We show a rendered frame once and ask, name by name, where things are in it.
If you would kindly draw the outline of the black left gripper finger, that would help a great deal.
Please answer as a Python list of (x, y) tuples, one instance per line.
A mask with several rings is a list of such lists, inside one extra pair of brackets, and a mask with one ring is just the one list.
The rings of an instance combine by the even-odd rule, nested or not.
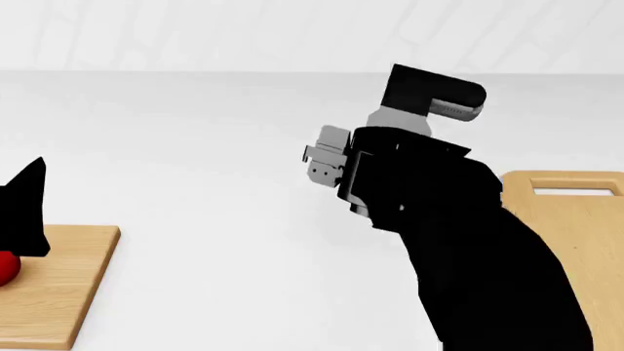
[(46, 256), (43, 199), (46, 163), (38, 157), (0, 186), (0, 251), (14, 256)]

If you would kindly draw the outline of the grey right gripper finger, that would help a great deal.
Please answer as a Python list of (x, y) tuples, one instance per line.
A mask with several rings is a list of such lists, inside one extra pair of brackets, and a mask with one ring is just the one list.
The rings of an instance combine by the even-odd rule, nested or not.
[(342, 180), (344, 166), (344, 156), (323, 160), (320, 158), (312, 158), (309, 163), (307, 174), (314, 183), (336, 188)]
[(304, 149), (304, 160), (313, 161), (344, 161), (345, 151), (350, 145), (351, 132), (331, 125), (321, 128), (315, 145), (307, 145)]

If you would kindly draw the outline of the red cherry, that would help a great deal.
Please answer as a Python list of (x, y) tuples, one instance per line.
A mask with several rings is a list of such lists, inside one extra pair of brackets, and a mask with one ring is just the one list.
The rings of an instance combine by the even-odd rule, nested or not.
[(0, 287), (11, 283), (20, 273), (21, 260), (9, 251), (0, 251)]

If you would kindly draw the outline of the plain wooden cutting board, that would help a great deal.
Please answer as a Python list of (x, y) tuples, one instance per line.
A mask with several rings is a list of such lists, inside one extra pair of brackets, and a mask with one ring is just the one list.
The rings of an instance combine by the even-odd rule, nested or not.
[(0, 349), (70, 350), (121, 236), (116, 226), (49, 224), (47, 256), (0, 287)]

